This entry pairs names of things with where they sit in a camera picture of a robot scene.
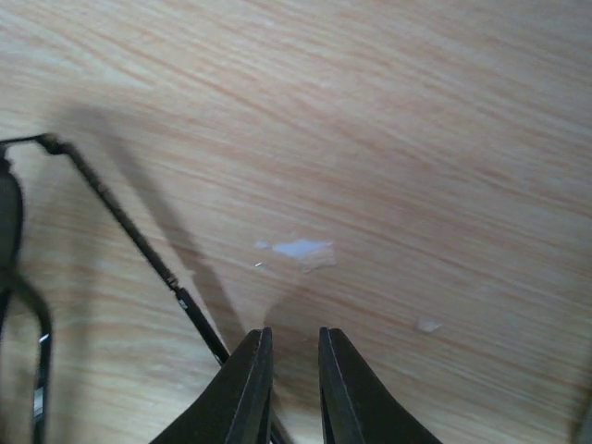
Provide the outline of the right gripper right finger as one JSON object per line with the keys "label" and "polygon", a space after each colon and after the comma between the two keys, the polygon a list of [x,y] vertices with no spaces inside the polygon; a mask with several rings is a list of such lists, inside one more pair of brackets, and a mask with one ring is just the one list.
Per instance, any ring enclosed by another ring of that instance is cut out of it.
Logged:
{"label": "right gripper right finger", "polygon": [[318,369],[326,443],[438,443],[389,393],[339,328],[319,330]]}

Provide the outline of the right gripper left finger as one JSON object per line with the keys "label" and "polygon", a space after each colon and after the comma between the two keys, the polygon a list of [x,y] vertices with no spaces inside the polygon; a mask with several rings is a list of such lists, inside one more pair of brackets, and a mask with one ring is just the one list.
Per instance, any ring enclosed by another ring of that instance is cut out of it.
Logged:
{"label": "right gripper left finger", "polygon": [[202,395],[153,443],[268,443],[272,384],[272,330],[254,329]]}

